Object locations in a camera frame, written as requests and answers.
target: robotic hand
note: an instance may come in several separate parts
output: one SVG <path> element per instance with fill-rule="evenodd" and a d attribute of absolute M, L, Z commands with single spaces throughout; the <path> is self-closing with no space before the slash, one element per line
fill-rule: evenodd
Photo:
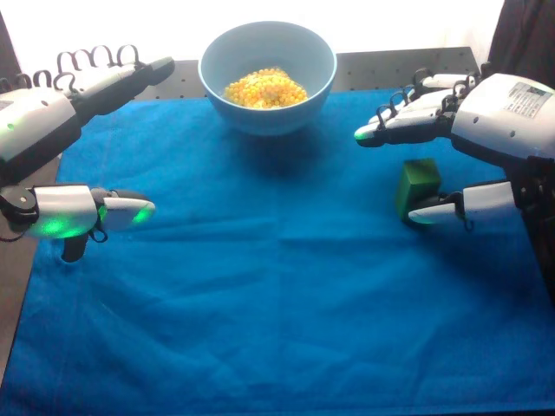
<path fill-rule="evenodd" d="M 86 52 L 91 66 L 94 53 Z M 119 230 L 143 222 L 154 212 L 154 204 L 146 197 L 129 191 L 89 189 L 85 185 L 37 186 L 30 189 L 17 186 L 22 179 L 44 166 L 81 137 L 82 127 L 96 115 L 113 112 L 140 94 L 147 86 L 164 81 L 174 70 L 172 58 L 150 64 L 135 60 L 123 64 L 120 48 L 117 64 L 108 48 L 109 64 L 105 68 L 83 71 L 78 76 L 62 72 L 52 81 L 48 71 L 33 77 L 27 75 L 26 88 L 12 89 L 0 94 L 0 212 L 8 219 L 10 228 L 23 235 L 44 238 L 64 238 L 62 258 L 72 262 L 81 258 L 85 243 L 91 237 L 97 242 L 108 238 L 105 230 Z M 69 54 L 76 71 L 75 54 Z M 46 87 L 40 87 L 39 76 L 45 74 Z M 61 78 L 71 77 L 62 88 Z M 95 233 L 101 233 L 99 239 Z"/>
<path fill-rule="evenodd" d="M 416 72 L 413 85 L 380 106 L 355 133 L 360 146 L 422 143 L 437 137 L 504 169 L 507 180 L 418 201 L 410 221 L 473 226 L 520 214 L 555 304 L 555 90 L 523 77 Z M 395 105 L 399 95 L 401 103 Z"/>

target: gray floor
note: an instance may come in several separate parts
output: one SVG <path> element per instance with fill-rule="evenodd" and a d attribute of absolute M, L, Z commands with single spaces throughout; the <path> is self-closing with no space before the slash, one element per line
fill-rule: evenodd
<path fill-rule="evenodd" d="M 338 54 L 337 63 L 333 91 L 404 87 L 411 82 L 413 73 L 421 67 L 450 74 L 466 74 L 478 70 L 470 48 Z M 166 81 L 155 88 L 149 87 L 136 99 L 164 100 L 204 96 L 197 65 L 197 61 L 177 62 L 174 73 Z M 52 160 L 23 183 L 26 186 L 51 184 L 56 179 L 58 166 L 59 159 Z M 0 235 L 9 235 L 5 222 L 0 224 Z M 13 244 L 0 243 L 0 383 L 16 333 L 35 250 L 36 241 L 31 238 L 23 238 Z"/>

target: bowl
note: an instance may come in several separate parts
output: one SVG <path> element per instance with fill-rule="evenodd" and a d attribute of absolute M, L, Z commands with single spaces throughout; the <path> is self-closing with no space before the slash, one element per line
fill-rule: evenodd
<path fill-rule="evenodd" d="M 222 97 L 225 87 L 251 72 L 279 67 L 307 92 L 308 100 L 282 108 L 246 108 Z M 242 132 L 274 136 L 309 123 L 330 94 L 337 58 L 316 33 L 293 23 L 255 22 L 228 30 L 199 61 L 206 96 L 221 117 Z"/>

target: perforated metal plate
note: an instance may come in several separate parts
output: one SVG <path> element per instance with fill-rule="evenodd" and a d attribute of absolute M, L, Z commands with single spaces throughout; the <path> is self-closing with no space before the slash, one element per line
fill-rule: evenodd
<path fill-rule="evenodd" d="M 172 76 L 156 87 L 147 88 L 136 100 L 204 97 L 198 65 L 198 61 L 176 62 Z M 333 91 L 404 87 L 422 67 L 438 74 L 478 70 L 469 47 L 338 54 Z"/>

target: bowl rim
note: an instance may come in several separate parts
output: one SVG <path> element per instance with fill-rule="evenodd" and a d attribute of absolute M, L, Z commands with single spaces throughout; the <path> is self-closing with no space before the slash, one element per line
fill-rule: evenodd
<path fill-rule="evenodd" d="M 333 57 L 333 69 L 331 71 L 331 76 L 328 79 L 328 81 L 324 84 L 324 86 L 322 88 L 320 88 L 318 90 L 318 92 L 316 92 L 314 95 L 312 95 L 311 97 L 308 98 L 308 100 L 306 101 L 302 101 L 302 102 L 298 102 L 297 104 L 293 104 L 292 106 L 287 106 L 287 107 L 279 107 L 279 108 L 249 108 L 249 107 L 243 107 L 243 106 L 238 106 L 237 104 L 230 102 L 228 100 L 224 100 L 222 97 L 220 97 L 218 94 L 214 93 L 214 91 L 212 91 L 212 89 L 208 86 L 208 84 L 205 81 L 204 76 L 202 75 L 202 62 L 205 58 L 205 54 L 206 51 L 212 46 L 212 44 L 214 42 L 216 42 L 221 36 L 231 32 L 232 30 L 238 29 L 238 28 L 242 28 L 244 26 L 250 26 L 253 24 L 260 24 L 260 23 L 283 23 L 283 24 L 287 24 L 290 26 L 297 26 L 298 28 L 304 29 L 304 30 L 308 30 L 309 32 L 311 32 L 312 34 L 316 35 L 317 37 L 319 37 L 328 47 L 328 49 L 330 50 L 330 53 Z M 330 84 L 334 81 L 335 77 L 336 77 L 336 72 L 337 72 L 337 54 L 334 52 L 334 50 L 331 48 L 330 44 L 318 33 L 316 33 L 314 30 L 308 29 L 304 26 L 301 26 L 300 24 L 295 24 L 295 23 L 291 23 L 291 22 L 283 22 L 283 21 L 278 21 L 278 20 L 261 20 L 261 21 L 256 21 L 256 22 L 250 22 L 250 23 L 245 23 L 245 24 L 240 24 L 239 26 L 235 26 L 234 28 L 231 28 L 229 30 L 226 30 L 225 32 L 223 32 L 222 34 L 218 35 L 215 39 L 213 39 L 210 44 L 205 48 L 205 51 L 202 53 L 202 56 L 199 59 L 199 64 L 197 66 L 197 70 L 199 73 L 199 78 L 200 81 L 202 82 L 203 87 L 205 88 L 205 90 L 207 90 L 212 96 L 216 97 L 219 101 L 228 104 L 230 106 L 236 107 L 236 108 L 240 108 L 242 110 L 248 110 L 248 111 L 262 111 L 262 112 L 269 112 L 269 111 L 280 111 L 280 110 L 288 110 L 290 108 L 294 108 L 297 106 L 302 106 L 303 104 L 306 104 L 307 102 L 311 101 L 312 99 L 315 99 L 316 97 L 318 97 L 320 94 L 322 94 L 329 86 Z"/>

